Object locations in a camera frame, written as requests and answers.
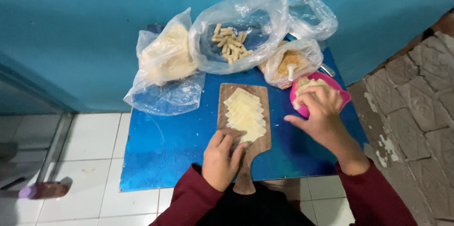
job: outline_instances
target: peeling paint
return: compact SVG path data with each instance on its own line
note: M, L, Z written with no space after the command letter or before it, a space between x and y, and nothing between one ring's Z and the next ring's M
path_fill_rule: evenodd
M395 152L394 144L392 143L392 141L389 138L387 138L385 140L384 137L381 134L380 134L380 138L381 138L381 141L384 144L384 148L386 149L388 154L391 155L391 160L398 161L399 160L399 156Z
M382 157L380 157L380 152L379 152L379 151L376 151L375 153L377 154L377 157L378 157L378 159L380 160L380 164L381 164L383 167L388 167L388 164L386 163L386 161L385 161Z
M364 97L366 97L367 102L368 102L369 105L371 106L372 111L378 113L377 107L376 107L376 106L374 105L374 103L372 102L372 95L369 94L369 93L367 93L367 92L365 92L365 93L364 93Z

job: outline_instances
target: blue table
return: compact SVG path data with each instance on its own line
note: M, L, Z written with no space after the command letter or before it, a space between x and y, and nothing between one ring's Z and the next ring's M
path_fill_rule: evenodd
M324 63L336 72L336 81L345 88L330 50L326 48L323 54ZM219 86L224 82L268 88L272 147L254 159L254 180L333 174L336 157L283 120L285 115L298 115L289 101L290 89L268 85L255 67L230 75L207 74L200 107L189 113L166 117L133 110L120 182L122 191L173 187L191 163L202 164L203 152L216 131ZM340 117L363 147L367 138L351 102Z

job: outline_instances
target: pink bowl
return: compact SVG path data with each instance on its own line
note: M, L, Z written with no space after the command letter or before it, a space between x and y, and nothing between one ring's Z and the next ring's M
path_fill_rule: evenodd
M309 75L307 78L309 78L310 80L311 79L314 79L314 80L322 79L326 82L326 84L330 85L333 89L339 90L339 93L342 96L342 99L344 100L344 103L342 104L342 107L340 108L341 110L351 100L350 94L347 91L343 90L341 88L341 86L329 75L316 71L313 74ZM295 82L293 82L292 90L290 91L290 102L293 102L297 97L297 95L295 94L295 92L297 90L297 88L296 88L297 82L298 82L298 79ZM305 117L307 119L309 118L309 115L310 115L309 109L305 105L301 105L301 107L299 108L299 110L297 110L297 112L299 112L303 117Z

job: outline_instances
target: maroon long-sleeve shirt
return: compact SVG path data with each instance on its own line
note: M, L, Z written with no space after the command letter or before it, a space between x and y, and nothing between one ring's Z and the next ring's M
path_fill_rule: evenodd
M368 171L357 176L344 174L336 163L347 194L355 226L415 226L410 211L388 181L371 161ZM199 165L192 164L175 185L170 207L150 226L196 225L224 194L211 187L200 174Z

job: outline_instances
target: white tile floor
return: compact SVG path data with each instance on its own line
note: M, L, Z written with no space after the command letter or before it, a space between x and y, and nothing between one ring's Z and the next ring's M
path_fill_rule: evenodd
M73 184L68 194L48 200L0 198L2 225L145 226L151 223L170 205L173 188L119 192L130 117L130 113L76 116L64 153L48 174L53 171L55 181L70 177ZM30 140L38 140L45 144L53 132L49 130L52 126L43 122L56 124L55 117L50 115L0 117L0 142L27 140L27 145L36 146ZM18 154L14 158L17 169L36 169L39 163L30 162L40 160L40 156ZM337 176L301 178L300 197L301 210L318 226L354 222Z

